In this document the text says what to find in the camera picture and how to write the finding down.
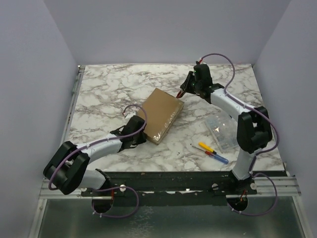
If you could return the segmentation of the brown cardboard express box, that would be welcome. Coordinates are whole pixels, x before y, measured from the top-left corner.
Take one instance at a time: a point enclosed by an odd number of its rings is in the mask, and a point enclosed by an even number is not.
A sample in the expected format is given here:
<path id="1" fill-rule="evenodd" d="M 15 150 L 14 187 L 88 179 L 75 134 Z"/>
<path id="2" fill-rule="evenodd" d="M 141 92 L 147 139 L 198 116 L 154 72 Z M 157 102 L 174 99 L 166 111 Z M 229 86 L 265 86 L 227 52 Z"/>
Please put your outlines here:
<path id="1" fill-rule="evenodd" d="M 137 116 L 147 120 L 147 140 L 160 144 L 183 107 L 184 102 L 156 88 L 137 112 Z"/>

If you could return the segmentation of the red black utility knife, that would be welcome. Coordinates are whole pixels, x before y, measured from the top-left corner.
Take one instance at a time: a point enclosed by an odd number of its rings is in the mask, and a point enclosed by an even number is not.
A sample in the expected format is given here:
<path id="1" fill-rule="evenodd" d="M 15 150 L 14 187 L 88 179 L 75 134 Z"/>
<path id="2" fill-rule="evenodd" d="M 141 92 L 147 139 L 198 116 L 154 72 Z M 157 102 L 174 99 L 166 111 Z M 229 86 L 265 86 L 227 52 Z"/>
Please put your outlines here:
<path id="1" fill-rule="evenodd" d="M 180 90 L 180 91 L 177 93 L 177 95 L 176 95 L 175 98 L 180 99 L 180 98 L 182 98 L 182 97 L 184 96 L 185 93 L 186 93 L 186 92 L 185 92 L 184 90 Z"/>

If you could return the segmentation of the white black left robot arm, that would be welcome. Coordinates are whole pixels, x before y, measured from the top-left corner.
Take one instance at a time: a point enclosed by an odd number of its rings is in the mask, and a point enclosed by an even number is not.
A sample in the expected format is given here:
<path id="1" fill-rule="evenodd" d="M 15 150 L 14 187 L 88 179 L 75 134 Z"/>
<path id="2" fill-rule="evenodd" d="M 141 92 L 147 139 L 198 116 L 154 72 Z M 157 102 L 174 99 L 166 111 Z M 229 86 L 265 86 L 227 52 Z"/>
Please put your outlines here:
<path id="1" fill-rule="evenodd" d="M 89 170 L 87 166 L 102 157 L 135 148 L 145 143 L 146 122 L 133 116 L 128 123 L 111 131 L 105 138 L 74 144 L 66 141 L 58 148 L 43 170 L 43 175 L 64 195 L 77 188 L 93 190 L 97 195 L 105 195 L 111 187 L 110 177 L 101 169 Z"/>

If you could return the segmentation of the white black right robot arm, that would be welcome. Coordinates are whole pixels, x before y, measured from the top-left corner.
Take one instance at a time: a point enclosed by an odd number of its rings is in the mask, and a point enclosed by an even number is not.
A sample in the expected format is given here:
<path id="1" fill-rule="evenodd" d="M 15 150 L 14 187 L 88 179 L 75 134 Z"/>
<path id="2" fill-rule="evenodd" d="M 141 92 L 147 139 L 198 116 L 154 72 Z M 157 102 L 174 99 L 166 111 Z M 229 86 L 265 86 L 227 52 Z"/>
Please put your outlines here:
<path id="1" fill-rule="evenodd" d="M 227 92 L 221 84 L 213 83 L 206 64 L 197 64 L 188 73 L 177 97 L 181 98 L 185 93 L 197 95 L 219 107 L 237 122 L 236 138 L 240 151 L 232 169 L 235 177 L 227 182 L 227 187 L 231 193 L 240 193 L 246 186 L 244 180 L 250 177 L 255 155 L 266 148 L 273 137 L 266 108 L 252 107 Z"/>

